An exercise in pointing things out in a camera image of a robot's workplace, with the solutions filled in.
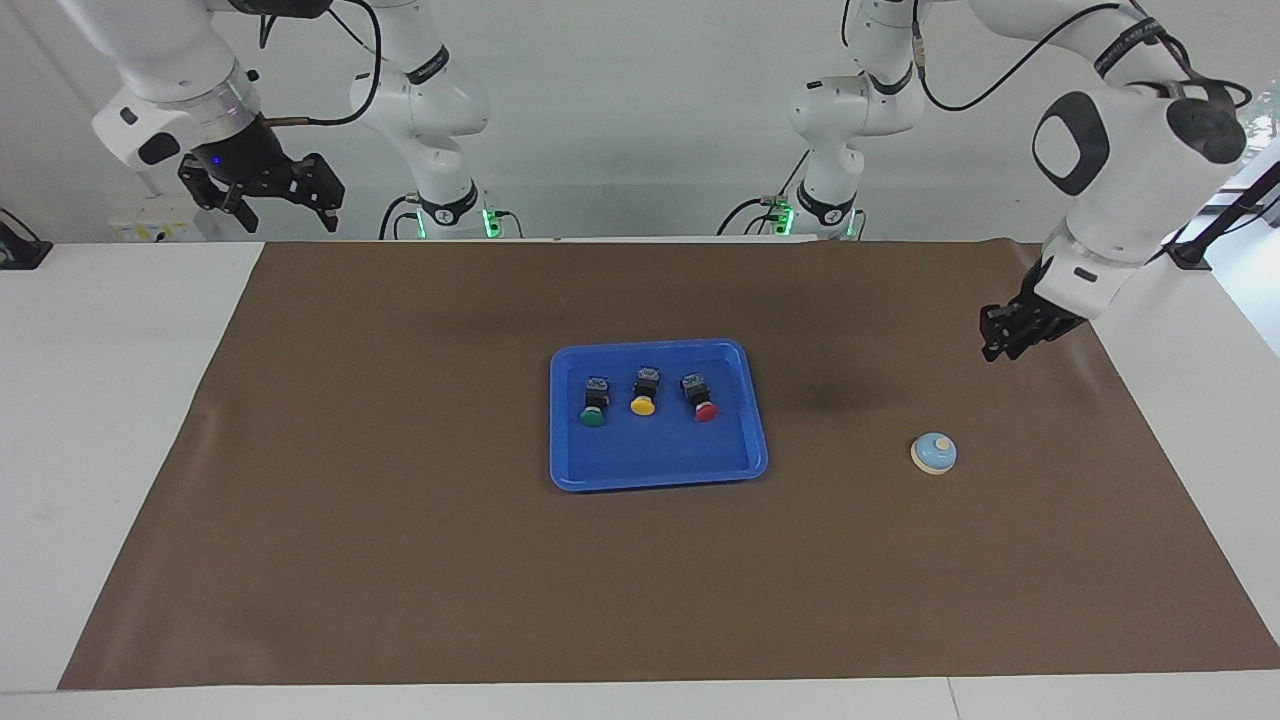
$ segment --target green button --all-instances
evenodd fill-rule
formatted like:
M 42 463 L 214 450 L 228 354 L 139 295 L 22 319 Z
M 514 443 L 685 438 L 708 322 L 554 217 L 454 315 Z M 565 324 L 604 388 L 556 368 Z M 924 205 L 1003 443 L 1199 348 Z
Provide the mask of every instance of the green button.
M 582 414 L 577 419 L 582 420 L 582 424 L 589 428 L 599 428 L 604 424 L 604 413 L 599 407 L 588 407 L 582 410 Z

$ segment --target yellow button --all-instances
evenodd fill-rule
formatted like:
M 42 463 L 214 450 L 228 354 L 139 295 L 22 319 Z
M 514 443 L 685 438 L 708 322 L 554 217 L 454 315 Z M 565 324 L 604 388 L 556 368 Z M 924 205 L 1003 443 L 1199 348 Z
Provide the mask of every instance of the yellow button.
M 653 400 L 649 400 L 648 396 L 639 395 L 631 401 L 631 411 L 643 418 L 653 415 L 654 410 L 655 407 L 653 406 Z

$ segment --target black cable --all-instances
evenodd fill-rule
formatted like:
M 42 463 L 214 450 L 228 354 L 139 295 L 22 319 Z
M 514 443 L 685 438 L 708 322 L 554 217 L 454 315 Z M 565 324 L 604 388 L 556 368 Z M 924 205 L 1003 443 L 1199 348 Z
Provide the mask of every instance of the black cable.
M 259 15 L 257 18 L 257 49 L 266 50 L 266 40 L 271 37 L 271 28 L 275 27 L 275 20 L 280 19 L 279 15 Z
M 849 5 L 850 5 L 850 4 L 852 3 L 852 1 L 854 1 L 854 0 L 845 0 L 845 14 L 844 14 L 844 17 L 842 17 L 842 18 L 840 19 L 840 41 L 841 41 L 842 44 L 845 44 L 845 47 L 849 47 L 849 35 L 847 35 L 847 32 L 845 31 L 845 28 L 846 28 L 846 27 L 849 26 Z
M 353 113 L 344 118 L 338 119 L 316 119 L 311 117 L 291 117 L 291 118 L 269 118 L 266 120 L 268 127 L 293 127 L 293 126 L 323 126 L 334 127 L 353 123 L 360 119 L 361 115 L 369 110 L 369 106 L 374 104 L 374 97 L 378 95 L 378 82 L 383 77 L 383 27 L 378 22 L 378 13 L 374 12 L 372 6 L 365 0 L 346 0 L 353 5 L 360 5 L 369 13 L 369 20 L 374 24 L 374 72 L 372 82 L 369 83 L 369 96 L 365 97 L 365 102 Z
M 334 19 L 334 22 L 337 22 L 339 26 L 342 26 L 342 29 L 344 29 L 347 32 L 347 35 L 352 40 L 355 40 L 357 44 L 360 44 L 361 47 L 364 47 L 365 50 L 367 50 L 370 53 L 374 51 L 372 47 L 370 47 L 369 45 L 366 45 L 365 41 L 358 35 L 356 35 L 356 31 L 351 29 L 351 26 L 348 26 L 346 22 L 343 22 L 342 18 L 338 17 L 338 13 L 333 12 L 333 8 L 329 8 L 328 10 L 325 10 L 325 13 L 328 13 L 329 17 Z
M 1190 242 L 1180 242 L 1169 249 L 1169 255 L 1174 258 L 1180 268 L 1196 268 L 1199 266 L 1204 260 L 1204 254 L 1208 252 L 1210 247 L 1222 237 L 1233 225 L 1239 222 L 1244 215 L 1253 211 L 1268 195 L 1271 195 L 1277 187 L 1280 187 L 1280 163 L 1274 163 L 1270 168 L 1258 176 L 1258 179 L 1253 181 L 1249 187 L 1240 193 L 1240 197 L 1235 200 L 1230 206 L 1222 210 L 1217 218 L 1201 231 L 1196 240 Z M 1261 214 L 1266 214 L 1267 209 L 1263 209 Z
M 392 237 L 394 240 L 399 240 L 399 222 L 403 220 L 404 218 L 408 218 L 410 220 L 416 220 L 417 213 L 401 213 L 399 215 L 396 215 L 396 222 L 392 223 Z
M 495 218 L 515 218 L 516 229 L 520 231 L 520 238 L 525 238 L 525 225 L 520 222 L 520 215 L 512 213 L 511 210 L 498 210 L 493 214 Z
M 759 218 L 755 218 L 750 223 L 746 223 L 746 229 L 742 232 L 742 234 L 751 234 L 751 228 L 755 227 L 755 223 L 760 223 L 760 228 L 758 231 L 755 231 L 755 234 L 763 234 L 764 233 L 764 228 L 769 227 L 769 220 L 772 218 L 773 218 L 773 215 L 769 215 L 769 214 L 764 214 L 764 215 L 760 215 Z
M 378 240 L 387 240 L 387 225 L 392 222 L 392 214 L 403 202 L 408 202 L 407 195 L 401 195 L 396 200 L 392 200 L 392 204 L 387 206 L 387 211 L 383 213 L 383 224 L 378 228 Z
M 1231 105 L 1236 110 L 1239 110 L 1240 108 L 1244 108 L 1249 102 L 1253 102 L 1253 91 L 1249 90 L 1248 87 L 1244 87 L 1243 85 L 1240 85 L 1238 82 L 1234 82 L 1234 81 L 1230 81 L 1230 79 L 1207 78 L 1207 77 L 1197 73 L 1196 70 L 1190 70 L 1190 73 L 1188 73 L 1188 74 L 1192 76 L 1192 79 L 1179 82 L 1178 85 L 1180 85 L 1180 86 L 1203 87 L 1206 90 L 1212 88 L 1212 87 L 1222 87 L 1222 88 L 1226 88 L 1226 90 L 1239 91 L 1239 94 L 1242 96 L 1242 100 L 1239 102 L 1236 102 L 1234 99 L 1231 100 Z M 1170 97 L 1169 86 L 1161 85 L 1158 82 L 1151 82 L 1151 81 L 1146 81 L 1146 79 L 1135 79 L 1135 81 L 1133 81 L 1130 83 L 1126 83 L 1126 85 L 1129 85 L 1129 86 L 1149 87 L 1149 88 L 1155 90 L 1156 92 L 1158 92 L 1160 97 Z
M 724 228 L 727 228 L 728 224 L 733 222 L 733 218 L 739 217 L 739 214 L 741 214 L 742 210 L 746 210 L 751 205 L 764 205 L 764 204 L 765 202 L 763 200 L 760 200 L 759 197 L 753 197 L 753 199 L 748 200 L 746 202 L 742 202 L 737 208 L 733 208 L 733 211 L 730 213 L 727 218 L 724 218 L 724 222 L 721 223 L 721 227 L 719 227 L 718 231 L 716 231 L 716 234 L 717 236 L 724 234 Z
M 1206 88 L 1210 88 L 1212 86 L 1219 86 L 1229 90 L 1235 90 L 1242 96 L 1242 100 L 1239 102 L 1234 102 L 1236 110 L 1244 108 L 1249 102 L 1253 102 L 1253 91 L 1249 90 L 1248 87 L 1244 87 L 1243 85 L 1230 79 L 1207 78 L 1196 72 L 1196 69 L 1192 68 L 1192 55 L 1190 53 L 1187 51 L 1187 46 L 1183 45 L 1181 40 L 1178 40 L 1176 37 L 1166 32 L 1160 36 L 1160 41 L 1169 50 L 1169 54 L 1174 56 L 1174 60 L 1178 61 L 1178 67 L 1180 67 L 1183 72 L 1187 73 L 1187 77 L 1190 78 L 1188 82 L 1184 82 L 1181 85 L 1194 85 Z
M 920 32 L 920 0 L 911 0 L 911 1 L 913 1 L 913 4 L 911 4 L 911 35 L 919 42 L 923 44 L 924 42 L 924 35 Z M 1102 4 L 1098 4 L 1098 5 L 1091 5 L 1091 6 L 1080 10 L 1079 13 L 1075 13 L 1070 18 L 1062 20 L 1061 24 L 1059 24 L 1056 28 L 1053 28 L 1052 31 L 1050 31 L 1050 33 L 1046 35 L 1043 38 L 1041 38 L 1041 41 L 1037 42 L 1034 47 L 1032 47 L 1025 55 L 1023 55 L 1023 59 L 1018 60 L 1018 63 L 1014 64 L 1014 67 L 1010 68 L 1009 72 L 1006 72 L 1000 79 L 997 79 L 995 85 L 992 85 L 982 95 L 979 95 L 978 97 L 973 99 L 969 102 L 965 102 L 964 105 L 947 105 L 946 102 L 942 102 L 941 100 L 938 100 L 937 97 L 934 97 L 933 91 L 929 88 L 929 82 L 925 79 L 925 73 L 924 73 L 924 65 L 923 65 L 923 63 L 916 67 L 916 74 L 920 78 L 920 87 L 924 88 L 924 95 L 925 95 L 925 97 L 929 99 L 929 102 L 933 102 L 938 109 L 946 110 L 948 113 L 963 113 L 963 111 L 969 110 L 970 108 L 978 105 L 983 100 L 991 97 L 992 95 L 995 95 L 995 92 L 997 90 L 1000 90 L 1006 82 L 1009 82 L 1009 78 L 1014 77 L 1014 74 L 1016 74 L 1018 70 L 1023 69 L 1023 65 L 1025 65 L 1027 63 L 1029 63 L 1030 59 L 1034 58 L 1037 53 L 1039 53 L 1041 50 L 1043 50 L 1044 46 L 1048 45 L 1050 41 L 1053 40 L 1055 37 L 1057 37 L 1062 31 L 1065 31 L 1066 28 L 1069 28 L 1073 24 L 1078 23 L 1082 18 L 1092 15 L 1093 13 L 1098 13 L 1098 12 L 1102 12 L 1102 10 L 1117 10 L 1117 9 L 1120 9 L 1120 4 L 1119 3 L 1102 3 Z
M 796 179 L 796 173 L 800 172 L 800 167 L 804 165 L 804 161 L 806 158 L 809 158 L 810 152 L 813 152 L 813 150 L 805 150 L 804 154 L 800 155 L 800 160 L 796 161 L 796 167 L 792 168 L 791 174 L 787 176 L 787 182 L 782 183 L 782 190 L 778 191 L 778 195 L 786 197 L 787 188 L 791 187 L 791 181 Z
M 1249 222 L 1242 223 L 1239 225 L 1235 225 L 1231 229 L 1222 231 L 1222 234 L 1220 234 L 1219 237 L 1229 236 L 1233 232 L 1243 231 L 1244 228 L 1247 228 L 1247 227 L 1252 225 L 1253 223 L 1261 220 L 1262 217 L 1266 215 L 1267 213 L 1270 213 L 1271 210 L 1275 210 L 1276 205 L 1280 205 L 1280 197 L 1276 197 L 1275 200 L 1272 200 L 1271 202 L 1268 202 L 1267 206 L 1263 208 L 1262 210 L 1260 210 L 1257 215 L 1253 215 L 1253 219 L 1251 219 Z
M 1174 233 L 1174 237 L 1169 238 L 1169 242 L 1161 245 L 1160 250 L 1155 255 L 1151 256 L 1151 260 L 1147 260 L 1147 264 L 1149 265 L 1149 264 L 1155 263 L 1156 260 L 1160 259 L 1161 255 L 1164 255 L 1165 252 L 1169 252 L 1169 249 L 1172 247 L 1174 243 L 1178 242 L 1178 240 L 1180 237 L 1183 237 L 1183 233 L 1185 233 L 1187 228 L 1189 228 L 1189 227 L 1192 227 L 1190 220 L 1188 220 L 1188 223 L 1185 225 L 1178 228 L 1178 232 Z
M 27 231 L 27 234 L 31 236 L 32 241 L 40 242 L 40 236 L 36 234 L 36 231 L 31 229 L 31 225 L 28 225 L 27 223 L 22 222 L 22 218 L 19 218 L 18 215 L 14 215 L 9 210 L 5 210 L 4 208 L 0 208 L 0 213 L 4 213 L 5 217 L 8 217 L 10 220 L 18 223 L 18 227 L 20 227 L 22 229 Z
M 858 228 L 858 237 L 854 238 L 854 242 L 861 242 L 863 241 L 863 233 L 867 232 L 867 210 L 855 210 L 854 211 L 854 220 L 852 222 L 858 222 L 858 217 L 859 215 L 863 217 L 863 224 L 861 224 L 861 227 Z

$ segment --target red button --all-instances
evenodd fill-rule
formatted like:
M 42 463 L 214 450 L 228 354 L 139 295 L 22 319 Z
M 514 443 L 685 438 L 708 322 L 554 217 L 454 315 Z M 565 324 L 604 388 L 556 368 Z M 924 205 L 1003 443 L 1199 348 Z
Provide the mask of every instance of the red button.
M 717 407 L 714 402 L 703 402 L 698 406 L 698 410 L 694 411 L 694 419 L 699 423 L 709 423 L 714 420 L 717 415 L 719 415 L 719 407 Z

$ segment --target green indicator light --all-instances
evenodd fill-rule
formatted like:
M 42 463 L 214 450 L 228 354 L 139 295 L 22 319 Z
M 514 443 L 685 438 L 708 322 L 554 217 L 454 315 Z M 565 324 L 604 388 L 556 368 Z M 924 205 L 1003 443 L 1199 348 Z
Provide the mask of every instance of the green indicator light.
M 867 213 L 861 210 L 854 210 L 854 217 L 849 220 L 849 228 L 845 231 L 845 237 L 863 238 L 863 229 L 867 227 Z
M 785 208 L 782 213 L 782 222 L 778 223 L 778 234 L 791 234 L 791 225 L 796 222 L 796 211 L 791 208 Z
M 498 220 L 498 215 L 488 208 L 484 210 L 484 229 L 489 237 L 498 237 L 502 234 L 502 222 Z

